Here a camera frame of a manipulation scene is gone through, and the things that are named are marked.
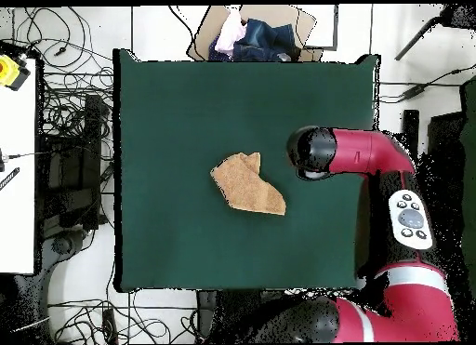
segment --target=tan towel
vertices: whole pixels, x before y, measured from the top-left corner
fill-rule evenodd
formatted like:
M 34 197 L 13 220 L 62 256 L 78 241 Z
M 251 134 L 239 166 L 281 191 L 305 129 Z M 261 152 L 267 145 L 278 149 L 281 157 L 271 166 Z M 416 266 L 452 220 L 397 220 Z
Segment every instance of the tan towel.
M 281 194 L 259 177 L 259 153 L 237 153 L 210 172 L 230 207 L 252 212 L 284 215 Z

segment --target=tangled wires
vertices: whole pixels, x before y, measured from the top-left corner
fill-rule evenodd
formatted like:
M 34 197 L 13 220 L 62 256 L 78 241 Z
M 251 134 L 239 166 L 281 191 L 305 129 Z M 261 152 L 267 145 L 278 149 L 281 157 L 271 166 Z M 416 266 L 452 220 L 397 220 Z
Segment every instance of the tangled wires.
M 194 325 L 193 318 L 197 313 L 197 310 L 192 310 L 190 317 L 182 316 L 180 318 L 180 323 L 183 327 L 183 331 L 178 333 L 174 338 L 170 332 L 170 328 L 160 319 L 157 318 L 147 318 L 142 319 L 137 311 L 136 306 L 134 305 L 134 310 L 138 318 L 131 316 L 130 314 L 122 312 L 119 308 L 114 306 L 109 300 L 101 299 L 90 299 L 81 301 L 85 302 L 95 302 L 94 306 L 84 305 L 80 306 L 79 311 L 66 321 L 63 327 L 57 330 L 54 335 L 55 343 L 62 344 L 82 344 L 82 345 L 105 345 L 108 342 L 114 341 L 118 345 L 127 345 L 130 343 L 132 338 L 137 337 L 140 334 L 145 334 L 152 344 L 159 343 L 168 343 L 172 344 L 177 341 L 177 339 L 183 336 L 186 333 L 189 333 L 195 336 L 199 340 L 204 340 Z M 77 307 L 77 301 L 67 301 L 60 304 L 51 304 L 48 307 Z M 104 311 L 106 309 L 113 309 L 120 316 L 127 318 L 128 326 L 121 328 L 115 333 L 115 337 L 112 337 L 114 334 L 109 326 L 105 324 L 98 323 L 99 311 Z M 163 328 L 161 334 L 153 333 L 151 327 L 154 325 L 159 325 Z M 137 327 L 139 331 L 133 335 L 129 335 L 128 332 L 131 328 Z M 73 329 L 78 335 L 78 338 L 73 338 L 65 340 L 63 335 L 67 330 Z M 158 339 L 164 338 L 162 342 L 158 342 Z
M 88 22 L 72 7 L 68 7 L 68 9 L 73 13 L 81 28 L 81 45 L 79 46 L 71 41 L 73 28 L 70 27 L 68 22 L 58 11 L 45 7 L 34 8 L 33 10 L 25 7 L 26 19 L 18 25 L 16 30 L 14 29 L 12 38 L 5 40 L 11 40 L 14 44 L 24 44 L 27 49 L 35 50 L 46 66 L 55 71 L 44 73 L 44 123 L 41 124 L 44 134 L 82 138 L 84 144 L 87 145 L 93 140 L 87 139 L 84 132 L 85 121 L 92 120 L 86 118 L 86 96 L 99 96 L 109 112 L 112 109 L 112 68 L 101 66 L 96 58 L 111 59 L 94 51 Z M 59 21 L 57 23 L 59 32 L 64 26 L 67 34 L 66 38 L 46 37 L 38 21 L 40 14 L 53 15 Z M 19 39 L 20 30 L 24 31 L 22 28 L 26 28 L 26 41 Z M 48 42 L 52 44 L 45 47 L 44 43 Z M 78 51 L 78 53 L 69 62 L 59 64 L 60 55 L 63 55 L 67 48 L 68 50 Z M 95 73 L 78 73 L 87 64 L 96 65 L 99 70 Z M 101 158 L 112 160 L 110 145 L 112 131 L 107 110 L 101 113 L 99 121 L 101 124 L 101 141 L 107 151 Z

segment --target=gray button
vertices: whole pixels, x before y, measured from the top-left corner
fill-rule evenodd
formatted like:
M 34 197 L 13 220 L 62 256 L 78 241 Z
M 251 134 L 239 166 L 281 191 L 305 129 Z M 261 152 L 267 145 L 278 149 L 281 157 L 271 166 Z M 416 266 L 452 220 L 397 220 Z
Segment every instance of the gray button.
M 402 230 L 402 236 L 403 237 L 411 237 L 413 235 L 413 232 L 410 229 L 403 229 Z
M 412 229 L 421 229 L 423 227 L 423 216 L 413 209 L 405 209 L 398 216 L 398 221 L 403 226 Z

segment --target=floor tile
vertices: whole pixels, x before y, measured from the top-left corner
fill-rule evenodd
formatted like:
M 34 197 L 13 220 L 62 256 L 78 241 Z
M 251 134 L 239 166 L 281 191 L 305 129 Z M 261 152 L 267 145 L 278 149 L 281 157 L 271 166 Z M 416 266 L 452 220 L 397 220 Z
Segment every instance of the floor tile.
M 427 148 L 427 127 L 431 117 L 461 111 L 459 88 L 453 86 L 428 86 L 425 92 L 413 99 L 400 103 L 382 102 L 397 100 L 388 97 L 396 97 L 409 87 L 402 85 L 380 85 L 379 129 L 400 132 L 403 110 L 419 110 L 418 153 L 422 153 Z
M 73 10 L 82 17 L 83 24 L 67 7 L 52 7 L 51 9 L 64 19 L 70 30 L 70 42 L 77 47 L 67 46 L 66 51 L 59 56 L 55 54 L 62 46 L 61 43 L 44 41 L 38 45 L 38 48 L 45 54 L 48 62 L 56 66 L 64 66 L 61 68 L 63 71 L 96 73 L 103 66 L 112 66 L 110 59 L 114 48 L 131 47 L 131 7 L 73 7 Z M 28 7 L 27 10 L 31 16 L 34 14 L 32 7 Z M 27 41 L 30 22 L 27 21 L 22 26 L 21 24 L 27 19 L 28 15 L 24 9 L 15 10 L 15 25 L 19 28 L 16 38 L 23 42 Z M 41 10 L 35 18 L 35 23 L 45 39 L 68 39 L 66 25 L 48 10 Z M 30 41 L 39 37 L 40 33 L 32 27 Z M 83 45 L 85 49 L 99 55 L 93 55 L 92 58 L 87 52 L 81 55 L 80 48 Z M 61 70 L 53 69 L 46 63 L 45 72 L 61 73 Z
M 296 5 L 316 19 L 306 46 L 323 47 L 334 43 L 334 5 Z
M 195 35 L 207 6 L 173 8 Z M 168 6 L 134 7 L 133 31 L 133 52 L 139 60 L 192 60 L 187 56 L 190 33 Z
M 152 306 L 195 308 L 197 306 L 197 299 L 196 292 L 194 290 L 142 289 L 136 295 L 135 304 L 136 307 Z
M 92 306 L 88 307 L 87 310 L 89 311 L 89 317 L 93 326 L 101 327 L 101 307 L 97 307 L 98 303 L 90 302 L 88 304 Z M 79 324 L 77 327 L 69 327 L 64 329 L 62 333 L 60 331 L 65 326 L 66 322 L 68 322 L 71 318 L 73 319 L 68 322 L 68 325 L 73 324 L 74 321 L 91 323 L 86 315 L 86 311 L 81 310 L 80 307 L 51 307 L 48 311 L 50 316 L 49 326 L 52 338 L 57 337 L 61 341 L 80 339 L 81 334 L 78 332 L 77 328 L 81 329 L 86 338 L 91 336 L 91 329 L 86 324 Z M 78 317 L 75 317 L 75 315 L 77 315 L 79 312 L 81 312 L 81 314 Z M 127 344 L 129 342 L 129 344 L 153 344 L 155 341 L 157 344 L 168 344 L 171 340 L 173 340 L 174 344 L 192 344 L 195 341 L 195 337 L 188 332 L 184 332 L 185 329 L 181 323 L 183 322 L 185 327 L 192 331 L 189 324 L 189 318 L 191 315 L 192 310 L 134 310 L 131 308 L 131 319 L 129 319 L 128 309 L 121 309 L 119 311 L 114 310 L 114 320 L 116 322 L 117 332 L 122 333 L 123 335 L 129 334 L 129 341 L 127 341 L 126 338 L 120 336 L 119 343 Z M 145 326 L 147 328 L 148 332 L 151 333 L 152 338 L 138 327 L 137 324 L 141 324 L 140 319 L 143 321 L 143 325 L 141 326 Z M 94 338 L 98 344 L 105 343 L 104 337 L 100 332 L 96 333 Z M 83 340 L 79 340 L 75 344 L 82 345 L 83 343 Z M 92 345 L 93 343 L 94 342 L 91 338 L 87 341 L 88 345 Z
M 0 40 L 11 38 L 12 35 L 12 13 L 13 10 L 0 7 Z
M 372 53 L 382 56 L 380 81 L 426 83 L 476 63 L 475 32 L 436 26 L 399 61 L 397 54 L 443 5 L 374 5 Z M 449 75 L 440 83 L 461 84 L 472 72 Z
M 337 50 L 324 51 L 321 61 L 354 63 L 370 48 L 372 5 L 339 5 Z
M 85 239 L 83 247 L 90 244 L 92 234 Z M 60 263 L 53 271 L 49 285 L 48 303 L 80 301 L 85 299 L 105 299 L 106 285 L 111 276 L 114 234 L 109 225 L 103 225 L 94 234 L 92 246 L 70 260 Z M 127 295 L 116 294 L 110 286 L 113 303 Z

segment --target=green cloth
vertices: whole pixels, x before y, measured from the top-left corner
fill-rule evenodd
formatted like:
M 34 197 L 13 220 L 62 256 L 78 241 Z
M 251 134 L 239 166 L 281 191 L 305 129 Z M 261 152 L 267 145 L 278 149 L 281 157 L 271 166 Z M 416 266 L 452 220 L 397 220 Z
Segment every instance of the green cloth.
M 476 78 L 463 87 L 463 111 L 468 119 L 461 132 L 465 147 L 465 174 L 463 179 L 463 220 L 465 227 L 461 246 L 469 270 L 469 285 L 476 297 Z
M 121 50 L 122 289 L 353 286 L 362 180 L 298 179 L 285 145 L 307 125 L 371 129 L 376 64 L 138 62 Z M 230 208 L 210 176 L 254 152 L 284 217 Z

